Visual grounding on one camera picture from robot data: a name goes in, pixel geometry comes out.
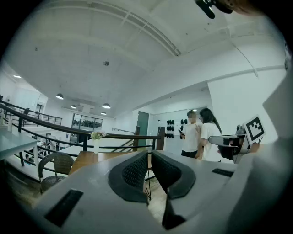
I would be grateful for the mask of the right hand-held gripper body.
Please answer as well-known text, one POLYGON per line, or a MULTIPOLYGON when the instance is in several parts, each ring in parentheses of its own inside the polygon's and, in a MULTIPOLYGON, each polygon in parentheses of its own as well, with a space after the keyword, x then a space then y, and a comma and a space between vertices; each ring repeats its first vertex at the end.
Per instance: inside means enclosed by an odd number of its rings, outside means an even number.
POLYGON ((238 125, 234 135, 210 136, 208 142, 217 146, 224 159, 237 164, 242 156, 257 150, 265 134, 260 117, 256 115, 238 125))

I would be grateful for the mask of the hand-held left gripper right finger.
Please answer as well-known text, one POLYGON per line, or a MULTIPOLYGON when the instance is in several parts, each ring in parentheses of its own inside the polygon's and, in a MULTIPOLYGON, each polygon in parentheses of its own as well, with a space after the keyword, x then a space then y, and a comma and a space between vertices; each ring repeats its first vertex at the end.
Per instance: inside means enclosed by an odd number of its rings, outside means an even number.
POLYGON ((161 151, 152 151, 151 164, 156 179, 169 199, 185 197, 195 184, 195 172, 190 167, 161 151))

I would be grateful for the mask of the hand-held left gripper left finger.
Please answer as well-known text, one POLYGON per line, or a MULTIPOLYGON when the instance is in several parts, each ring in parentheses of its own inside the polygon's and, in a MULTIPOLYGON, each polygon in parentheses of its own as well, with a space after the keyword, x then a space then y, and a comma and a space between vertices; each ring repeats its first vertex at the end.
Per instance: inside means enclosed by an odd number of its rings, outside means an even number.
POLYGON ((148 152, 140 151, 112 168, 108 184, 125 201, 147 203, 148 197, 143 192, 147 172, 148 152))

